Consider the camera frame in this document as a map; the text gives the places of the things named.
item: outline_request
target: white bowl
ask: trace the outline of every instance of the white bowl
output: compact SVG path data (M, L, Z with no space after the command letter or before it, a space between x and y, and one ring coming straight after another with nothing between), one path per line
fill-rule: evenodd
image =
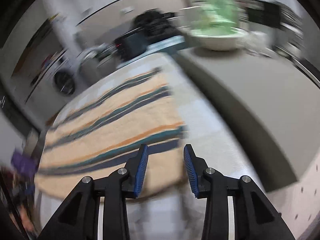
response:
M247 31L233 28L235 33L221 36L205 36L199 34L198 30L191 30L189 35L195 38L202 47L210 50L228 51L243 47Z

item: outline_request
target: beige wall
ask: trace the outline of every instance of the beige wall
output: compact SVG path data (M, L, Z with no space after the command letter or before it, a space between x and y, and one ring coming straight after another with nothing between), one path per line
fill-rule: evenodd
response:
M122 14L121 9L131 6L133 11ZM188 0L120 0L93 14L80 24L87 39L93 41L103 33L116 26L131 21L146 10L159 8L164 12L178 12L179 9L188 7Z

